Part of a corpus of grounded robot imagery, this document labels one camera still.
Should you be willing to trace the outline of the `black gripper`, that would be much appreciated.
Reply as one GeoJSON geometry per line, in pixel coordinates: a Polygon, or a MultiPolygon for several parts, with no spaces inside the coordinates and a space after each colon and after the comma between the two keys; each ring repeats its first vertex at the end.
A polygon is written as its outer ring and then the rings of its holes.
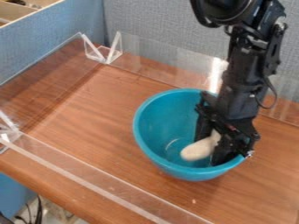
{"type": "Polygon", "coordinates": [[[212,131],[220,134],[209,160],[212,166],[225,164],[236,156],[251,156],[252,146],[260,138],[253,127],[260,91],[260,85],[223,85],[219,94],[200,92],[193,140],[209,137],[212,131]]]}

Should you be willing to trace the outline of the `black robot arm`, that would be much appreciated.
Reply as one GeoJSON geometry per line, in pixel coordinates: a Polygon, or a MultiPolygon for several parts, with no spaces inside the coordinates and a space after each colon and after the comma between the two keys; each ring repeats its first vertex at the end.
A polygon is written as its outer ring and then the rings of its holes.
{"type": "Polygon", "coordinates": [[[195,139],[219,134],[209,163],[216,166],[236,156],[249,157],[260,135],[252,125],[264,107],[268,76],[280,65],[279,53],[287,23],[279,0],[189,0],[199,23],[224,28],[229,35],[228,67],[217,95],[200,93],[195,139]]]}

